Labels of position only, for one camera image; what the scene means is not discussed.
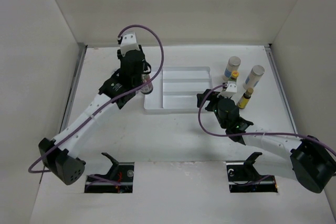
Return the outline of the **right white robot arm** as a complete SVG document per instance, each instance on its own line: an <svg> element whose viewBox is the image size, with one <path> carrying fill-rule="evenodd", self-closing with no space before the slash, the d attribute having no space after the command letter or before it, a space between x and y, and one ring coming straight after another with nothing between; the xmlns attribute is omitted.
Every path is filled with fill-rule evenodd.
<svg viewBox="0 0 336 224"><path fill-rule="evenodd" d="M230 98L215 89L197 94L197 108L214 113L224 137L260 149L227 168L234 186L252 188L276 176L297 181L308 191L321 193L335 176L335 151L313 136L268 132L239 114Z"/></svg>

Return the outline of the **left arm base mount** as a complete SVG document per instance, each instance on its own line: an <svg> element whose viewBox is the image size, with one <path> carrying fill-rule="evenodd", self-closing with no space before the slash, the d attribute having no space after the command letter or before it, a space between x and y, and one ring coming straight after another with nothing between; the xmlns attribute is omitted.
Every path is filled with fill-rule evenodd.
<svg viewBox="0 0 336 224"><path fill-rule="evenodd" d="M90 175L86 179L84 193L130 194L133 192L135 163L118 162L108 153L102 153L111 167L106 174Z"/></svg>

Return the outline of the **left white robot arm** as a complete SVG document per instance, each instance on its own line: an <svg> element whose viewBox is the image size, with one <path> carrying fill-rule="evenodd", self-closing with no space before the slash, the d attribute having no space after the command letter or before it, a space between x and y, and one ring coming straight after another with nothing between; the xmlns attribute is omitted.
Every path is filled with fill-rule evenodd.
<svg viewBox="0 0 336 224"><path fill-rule="evenodd" d="M44 138L38 144L43 164L65 185L76 182L85 171L86 163L78 157L81 148L102 122L135 97L150 70L141 48L125 54L118 50L117 56L120 68L103 83L90 105L52 140Z"/></svg>

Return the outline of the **dark sauce bottle black cap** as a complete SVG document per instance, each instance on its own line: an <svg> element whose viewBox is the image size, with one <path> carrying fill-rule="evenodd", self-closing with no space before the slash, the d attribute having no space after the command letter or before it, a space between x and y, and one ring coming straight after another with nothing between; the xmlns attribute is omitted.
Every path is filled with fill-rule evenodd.
<svg viewBox="0 0 336 224"><path fill-rule="evenodd" d="M153 84L150 82L150 79L149 74L142 75L142 82L145 83L145 85L141 88L140 92L145 95L150 94L153 91Z"/></svg>

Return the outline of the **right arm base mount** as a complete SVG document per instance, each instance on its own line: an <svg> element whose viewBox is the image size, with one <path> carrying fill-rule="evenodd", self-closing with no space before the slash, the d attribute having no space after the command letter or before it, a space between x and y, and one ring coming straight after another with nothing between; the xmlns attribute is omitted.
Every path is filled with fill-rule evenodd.
<svg viewBox="0 0 336 224"><path fill-rule="evenodd" d="M254 168L261 152L252 153L244 161L226 162L229 191L231 193L277 193L274 176L260 175Z"/></svg>

